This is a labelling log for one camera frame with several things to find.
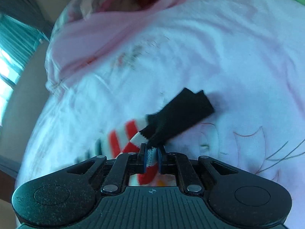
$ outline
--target red and white striped sock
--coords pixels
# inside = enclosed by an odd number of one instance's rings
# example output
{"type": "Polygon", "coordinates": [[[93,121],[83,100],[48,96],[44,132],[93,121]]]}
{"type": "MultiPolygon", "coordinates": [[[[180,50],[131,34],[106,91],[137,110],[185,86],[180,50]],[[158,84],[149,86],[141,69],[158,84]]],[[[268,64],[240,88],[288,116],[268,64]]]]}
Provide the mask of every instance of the red and white striped sock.
{"type": "MultiPolygon", "coordinates": [[[[132,120],[125,124],[124,130],[113,130],[108,134],[107,142],[102,146],[103,154],[116,158],[120,153],[140,151],[142,143],[147,143],[148,139],[141,134],[147,126],[147,121],[132,120]]],[[[140,185],[149,184],[158,172],[157,149],[151,148],[147,151],[146,173],[138,175],[140,185]]]]}

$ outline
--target red stripe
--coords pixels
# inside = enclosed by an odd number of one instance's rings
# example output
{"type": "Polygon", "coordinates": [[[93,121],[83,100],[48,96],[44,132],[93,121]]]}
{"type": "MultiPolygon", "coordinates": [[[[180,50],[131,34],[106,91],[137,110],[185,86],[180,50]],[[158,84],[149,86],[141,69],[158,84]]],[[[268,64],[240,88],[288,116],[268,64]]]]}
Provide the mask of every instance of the red stripe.
{"type": "Polygon", "coordinates": [[[145,174],[138,174],[138,182],[140,185],[149,184],[153,181],[158,173],[158,164],[146,167],[145,174]]]}
{"type": "Polygon", "coordinates": [[[109,143],[110,143],[110,147],[112,150],[112,155],[115,158],[121,153],[120,144],[117,139],[115,130],[113,130],[111,133],[109,133],[109,143]]]}
{"type": "Polygon", "coordinates": [[[125,148],[122,150],[123,153],[126,152],[136,152],[138,153],[140,151],[140,148],[134,145],[131,142],[128,142],[128,144],[125,146],[125,148]]]}
{"type": "Polygon", "coordinates": [[[125,124],[125,131],[128,140],[131,140],[133,136],[135,136],[138,132],[138,128],[135,124],[135,120],[129,121],[125,124]]]}

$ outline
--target window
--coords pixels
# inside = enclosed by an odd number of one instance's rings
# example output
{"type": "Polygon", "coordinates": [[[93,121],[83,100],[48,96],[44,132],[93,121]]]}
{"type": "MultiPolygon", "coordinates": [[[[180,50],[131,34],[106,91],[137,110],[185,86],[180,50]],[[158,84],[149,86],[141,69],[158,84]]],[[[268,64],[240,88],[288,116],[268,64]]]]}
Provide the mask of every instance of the window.
{"type": "Polygon", "coordinates": [[[14,87],[43,38],[37,29],[0,15],[0,125],[14,87]]]}
{"type": "Polygon", "coordinates": [[[16,84],[19,79],[19,74],[8,63],[13,64],[12,58],[4,50],[0,49],[0,122],[13,92],[13,87],[11,86],[14,86],[13,84],[16,84]]]}

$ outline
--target cartoon drawing on fabric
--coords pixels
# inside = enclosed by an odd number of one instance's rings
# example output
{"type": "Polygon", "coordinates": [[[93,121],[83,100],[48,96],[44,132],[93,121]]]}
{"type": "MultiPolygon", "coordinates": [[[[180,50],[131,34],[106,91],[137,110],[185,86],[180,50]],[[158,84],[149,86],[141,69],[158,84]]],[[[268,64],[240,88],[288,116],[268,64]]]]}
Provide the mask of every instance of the cartoon drawing on fabric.
{"type": "MultiPolygon", "coordinates": [[[[291,156],[291,154],[297,150],[305,141],[301,141],[293,150],[291,150],[288,154],[286,154],[284,157],[281,158],[273,158],[275,157],[276,154],[281,154],[283,152],[285,147],[289,147],[289,141],[285,142],[277,151],[272,153],[270,156],[266,155],[267,151],[267,143],[266,143],[266,137],[263,131],[263,127],[260,126],[260,128],[254,132],[253,134],[250,135],[241,135],[236,132],[233,132],[238,148],[238,165],[242,166],[248,166],[249,169],[247,171],[254,173],[254,174],[259,174],[265,170],[268,170],[280,162],[284,160],[288,160],[294,157],[301,156],[305,154],[305,152],[296,154],[291,156]],[[264,169],[263,166],[266,164],[266,161],[271,161],[275,162],[271,166],[268,166],[264,169]]],[[[278,180],[279,178],[279,171],[277,171],[276,176],[274,179],[278,180]]]]}
{"type": "Polygon", "coordinates": [[[121,68],[126,66],[131,67],[131,69],[135,69],[137,60],[140,56],[150,55],[151,53],[155,54],[155,51],[159,51],[161,45],[168,41],[169,38],[164,35],[153,37],[145,36],[137,41],[137,43],[132,47],[124,50],[123,53],[117,56],[114,62],[111,64],[112,69],[114,67],[121,68]]]}
{"type": "Polygon", "coordinates": [[[271,181],[279,182],[279,178],[280,178],[280,170],[278,169],[274,178],[272,178],[271,181]]]}

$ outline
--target metal screw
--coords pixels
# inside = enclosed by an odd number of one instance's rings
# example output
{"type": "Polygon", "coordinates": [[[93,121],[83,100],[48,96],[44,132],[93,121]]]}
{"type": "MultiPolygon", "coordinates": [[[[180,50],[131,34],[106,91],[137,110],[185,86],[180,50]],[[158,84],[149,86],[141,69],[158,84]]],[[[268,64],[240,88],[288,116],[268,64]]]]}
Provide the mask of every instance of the metal screw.
{"type": "Polygon", "coordinates": [[[118,189],[119,189],[118,186],[113,184],[109,184],[103,187],[103,191],[105,192],[115,192],[118,189]]]}
{"type": "Polygon", "coordinates": [[[190,192],[197,193],[202,190],[202,187],[196,184],[192,184],[192,185],[188,185],[186,189],[190,192]]]}

